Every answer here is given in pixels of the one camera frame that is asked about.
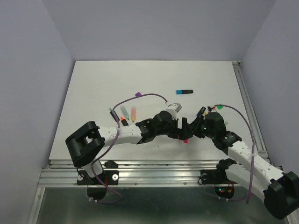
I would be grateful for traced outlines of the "purple highlighter black body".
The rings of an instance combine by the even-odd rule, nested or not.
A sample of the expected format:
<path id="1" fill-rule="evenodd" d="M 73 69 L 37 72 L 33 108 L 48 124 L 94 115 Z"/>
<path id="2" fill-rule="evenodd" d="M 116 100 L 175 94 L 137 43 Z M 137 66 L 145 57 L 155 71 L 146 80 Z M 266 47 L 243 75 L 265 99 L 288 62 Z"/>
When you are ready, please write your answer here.
<path id="1" fill-rule="evenodd" d="M 205 113 L 205 111 L 206 111 L 206 108 L 203 106 L 197 113 L 197 117 L 202 116 Z"/>

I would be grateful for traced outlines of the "orange pastel highlighter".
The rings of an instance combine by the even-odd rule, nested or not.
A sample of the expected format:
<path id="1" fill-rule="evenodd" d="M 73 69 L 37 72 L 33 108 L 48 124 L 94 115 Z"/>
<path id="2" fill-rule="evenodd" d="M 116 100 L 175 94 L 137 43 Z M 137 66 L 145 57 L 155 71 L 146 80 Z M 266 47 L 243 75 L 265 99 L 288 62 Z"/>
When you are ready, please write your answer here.
<path id="1" fill-rule="evenodd" d="M 135 122 L 135 120 L 136 120 L 136 107 L 132 106 L 131 107 L 131 121 Z"/>

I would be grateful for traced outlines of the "blue highlighter black body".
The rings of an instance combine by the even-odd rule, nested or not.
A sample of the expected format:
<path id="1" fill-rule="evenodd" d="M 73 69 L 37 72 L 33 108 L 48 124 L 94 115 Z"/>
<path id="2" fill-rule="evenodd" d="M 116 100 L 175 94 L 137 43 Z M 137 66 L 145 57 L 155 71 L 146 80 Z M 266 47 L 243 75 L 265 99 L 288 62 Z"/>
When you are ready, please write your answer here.
<path id="1" fill-rule="evenodd" d="M 193 90 L 176 90 L 177 95 L 193 94 Z"/>

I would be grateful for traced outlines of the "purple highlighter cap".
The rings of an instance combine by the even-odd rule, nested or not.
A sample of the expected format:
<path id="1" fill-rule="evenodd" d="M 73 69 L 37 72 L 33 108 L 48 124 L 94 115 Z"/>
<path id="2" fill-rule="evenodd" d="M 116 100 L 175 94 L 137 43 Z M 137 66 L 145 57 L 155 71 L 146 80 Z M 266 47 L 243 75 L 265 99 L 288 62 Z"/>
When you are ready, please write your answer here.
<path id="1" fill-rule="evenodd" d="M 137 92 L 136 94 L 135 94 L 135 96 L 136 97 L 140 97 L 142 94 L 140 93 L 140 92 Z"/>

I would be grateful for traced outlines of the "orange highlighter black body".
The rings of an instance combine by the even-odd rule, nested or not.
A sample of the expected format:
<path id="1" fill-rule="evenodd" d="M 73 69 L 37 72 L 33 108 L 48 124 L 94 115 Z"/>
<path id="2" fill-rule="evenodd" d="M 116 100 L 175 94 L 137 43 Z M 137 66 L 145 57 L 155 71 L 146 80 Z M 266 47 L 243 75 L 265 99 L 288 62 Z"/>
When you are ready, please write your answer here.
<path id="1" fill-rule="evenodd" d="M 121 123 L 123 126 L 129 126 L 127 120 L 124 117 L 121 117 Z"/>

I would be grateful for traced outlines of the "mint pastel highlighter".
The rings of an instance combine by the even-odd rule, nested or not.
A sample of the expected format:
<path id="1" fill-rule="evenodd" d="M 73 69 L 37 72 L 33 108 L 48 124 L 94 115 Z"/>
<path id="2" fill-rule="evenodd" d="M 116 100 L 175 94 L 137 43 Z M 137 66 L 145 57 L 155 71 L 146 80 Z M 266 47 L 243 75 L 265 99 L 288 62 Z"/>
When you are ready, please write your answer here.
<path id="1" fill-rule="evenodd" d="M 123 106 L 123 105 L 121 105 L 121 106 L 120 106 L 120 110 L 121 110 L 123 116 L 124 116 L 127 120 L 130 120 L 130 116 L 129 116 L 129 113 L 128 113 L 126 107 Z"/>

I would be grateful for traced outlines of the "green highlighter black body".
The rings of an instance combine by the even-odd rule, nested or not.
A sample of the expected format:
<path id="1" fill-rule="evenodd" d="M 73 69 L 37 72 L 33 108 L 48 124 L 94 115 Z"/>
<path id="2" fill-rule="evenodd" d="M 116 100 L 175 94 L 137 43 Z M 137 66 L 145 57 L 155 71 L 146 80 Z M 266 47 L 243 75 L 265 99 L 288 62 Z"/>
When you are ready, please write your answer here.
<path id="1" fill-rule="evenodd" d="M 110 108 L 109 110 L 110 110 L 110 114 L 113 117 L 113 119 L 115 120 L 115 122 L 118 122 L 119 118 L 118 118 L 117 114 L 113 112 L 112 108 Z"/>

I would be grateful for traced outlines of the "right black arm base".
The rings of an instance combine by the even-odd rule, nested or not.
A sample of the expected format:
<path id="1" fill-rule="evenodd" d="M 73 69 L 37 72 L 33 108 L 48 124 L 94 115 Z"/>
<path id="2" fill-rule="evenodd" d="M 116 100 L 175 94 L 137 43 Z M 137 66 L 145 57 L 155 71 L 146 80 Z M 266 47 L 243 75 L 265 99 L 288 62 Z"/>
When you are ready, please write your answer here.
<path id="1" fill-rule="evenodd" d="M 214 192 L 220 200 L 237 202 L 243 200 L 233 199 L 235 194 L 235 184 L 236 182 L 229 180 L 226 171 L 232 166 L 237 164 L 236 161 L 232 159 L 220 160 L 216 165 L 215 169 L 205 169 L 200 170 L 200 176 L 198 178 L 198 184 L 203 185 L 217 185 L 225 184 L 226 186 L 214 187 Z"/>

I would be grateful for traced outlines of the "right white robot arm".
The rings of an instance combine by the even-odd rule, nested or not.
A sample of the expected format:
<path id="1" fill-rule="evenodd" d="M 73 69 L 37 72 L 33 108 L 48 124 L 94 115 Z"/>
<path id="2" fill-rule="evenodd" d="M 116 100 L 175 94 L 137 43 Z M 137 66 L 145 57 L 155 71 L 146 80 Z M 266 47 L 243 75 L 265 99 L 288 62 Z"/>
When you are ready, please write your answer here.
<path id="1" fill-rule="evenodd" d="M 199 115 L 191 124 L 194 136 L 210 138 L 214 146 L 235 161 L 215 170 L 220 182 L 234 181 L 259 197 L 269 213 L 284 219 L 299 207 L 299 177 L 268 163 L 234 132 L 228 131 L 217 112 Z"/>

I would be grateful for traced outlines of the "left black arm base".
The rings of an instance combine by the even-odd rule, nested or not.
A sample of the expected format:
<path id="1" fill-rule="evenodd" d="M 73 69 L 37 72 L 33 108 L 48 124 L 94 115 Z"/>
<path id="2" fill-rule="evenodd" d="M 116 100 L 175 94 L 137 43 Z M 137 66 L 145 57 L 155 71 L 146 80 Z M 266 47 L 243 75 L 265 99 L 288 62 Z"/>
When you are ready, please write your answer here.
<path id="1" fill-rule="evenodd" d="M 76 169 L 77 185 L 86 186 L 86 194 L 90 201 L 100 204 L 111 204 L 123 199 L 122 195 L 112 189 L 119 183 L 118 164 L 107 161 L 103 165 L 97 161 L 95 165 L 87 165 L 81 170 Z"/>

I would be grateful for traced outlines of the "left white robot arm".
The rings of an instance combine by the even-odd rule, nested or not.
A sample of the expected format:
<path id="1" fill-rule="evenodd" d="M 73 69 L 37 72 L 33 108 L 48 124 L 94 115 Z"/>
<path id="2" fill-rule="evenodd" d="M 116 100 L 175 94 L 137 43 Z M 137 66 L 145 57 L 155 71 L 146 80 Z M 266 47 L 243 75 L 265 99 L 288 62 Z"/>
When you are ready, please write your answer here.
<path id="1" fill-rule="evenodd" d="M 152 119 L 120 128 L 100 127 L 94 121 L 89 121 L 66 138 L 65 143 L 74 167 L 83 168 L 88 179 L 98 184 L 104 178 L 102 165 L 96 160 L 102 148 L 110 149 L 119 144 L 144 144 L 161 135 L 186 140 L 192 137 L 192 129 L 186 118 L 182 118 L 182 126 L 178 128 L 178 120 L 168 111 L 161 111 Z"/>

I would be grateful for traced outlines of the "aluminium right side rail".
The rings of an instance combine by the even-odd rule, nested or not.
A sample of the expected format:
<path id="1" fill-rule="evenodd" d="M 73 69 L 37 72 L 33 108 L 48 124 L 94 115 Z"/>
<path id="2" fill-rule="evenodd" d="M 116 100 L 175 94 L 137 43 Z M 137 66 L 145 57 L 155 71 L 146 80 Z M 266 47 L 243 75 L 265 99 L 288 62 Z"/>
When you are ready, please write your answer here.
<path id="1" fill-rule="evenodd" d="M 240 62 L 239 61 L 233 61 L 232 66 L 234 69 L 235 77 L 241 92 L 243 104 L 245 107 L 245 111 L 249 120 L 249 124 L 251 125 L 253 136 L 255 139 L 255 144 L 256 144 L 256 150 L 258 152 L 258 155 L 264 158 L 267 162 L 271 163 L 266 145 L 263 140 L 263 136 L 256 118 L 256 114 L 253 108 L 253 105 L 251 103 L 249 93 L 247 91 L 243 75 L 241 72 L 241 67 L 240 67 Z"/>

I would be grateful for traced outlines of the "aluminium rail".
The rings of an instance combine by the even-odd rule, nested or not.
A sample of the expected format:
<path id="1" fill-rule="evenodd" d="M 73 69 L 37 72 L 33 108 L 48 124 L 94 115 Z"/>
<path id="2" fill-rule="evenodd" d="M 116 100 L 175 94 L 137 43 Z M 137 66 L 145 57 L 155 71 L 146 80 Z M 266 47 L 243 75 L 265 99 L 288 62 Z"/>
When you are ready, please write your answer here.
<path id="1" fill-rule="evenodd" d="M 245 111 L 249 120 L 249 124 L 251 125 L 253 136 L 255 139 L 255 144 L 256 144 L 256 150 L 258 152 L 258 155 L 264 158 L 267 162 L 271 163 L 266 145 L 263 140 L 263 136 L 256 118 L 256 114 L 253 108 L 253 105 L 251 103 L 249 93 L 247 91 L 243 75 L 241 72 L 241 67 L 240 67 L 240 62 L 239 61 L 233 61 L 232 66 L 234 69 L 235 77 L 241 92 L 243 104 L 245 107 Z"/>
<path id="2" fill-rule="evenodd" d="M 115 188 L 197 187 L 205 171 L 215 171 L 218 160 L 193 161 L 117 161 L 106 168 L 108 185 Z M 55 162 L 41 171 L 39 187 L 98 187 L 81 168 Z"/>

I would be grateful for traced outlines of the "aluminium front rail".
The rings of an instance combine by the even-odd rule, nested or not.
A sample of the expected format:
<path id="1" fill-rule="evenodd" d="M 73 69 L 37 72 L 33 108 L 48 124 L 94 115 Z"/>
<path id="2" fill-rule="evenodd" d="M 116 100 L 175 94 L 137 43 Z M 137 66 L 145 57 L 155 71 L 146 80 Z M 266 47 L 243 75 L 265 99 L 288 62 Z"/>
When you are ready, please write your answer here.
<path id="1" fill-rule="evenodd" d="M 193 161 L 117 161 L 106 168 L 108 185 L 115 188 L 197 187 L 205 171 L 215 171 L 218 160 Z M 98 187 L 81 168 L 55 162 L 41 171 L 39 187 Z"/>

